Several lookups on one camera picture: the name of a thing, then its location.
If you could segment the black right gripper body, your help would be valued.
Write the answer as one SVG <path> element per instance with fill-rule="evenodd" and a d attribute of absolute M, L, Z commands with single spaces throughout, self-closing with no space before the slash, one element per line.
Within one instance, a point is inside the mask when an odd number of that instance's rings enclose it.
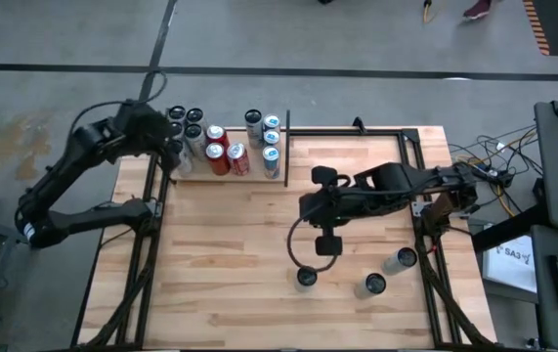
<path fill-rule="evenodd" d="M 316 255 L 341 255 L 342 239 L 334 235 L 334 229 L 347 224 L 348 220 L 341 218 L 341 196 L 337 190 L 347 188 L 351 178 L 334 168 L 316 166 L 311 170 L 311 179 L 321 188 L 299 199 L 299 215 L 312 227 L 322 230 L 315 239 Z"/>

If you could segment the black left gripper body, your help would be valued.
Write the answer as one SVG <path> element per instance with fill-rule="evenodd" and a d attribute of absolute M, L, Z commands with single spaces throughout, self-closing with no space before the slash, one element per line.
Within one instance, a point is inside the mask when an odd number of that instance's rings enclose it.
<path fill-rule="evenodd" d="M 180 164 L 180 147 L 175 146 L 175 129 L 168 118 L 150 105 L 127 104 L 120 108 L 122 155 L 157 154 L 163 171 Z"/>

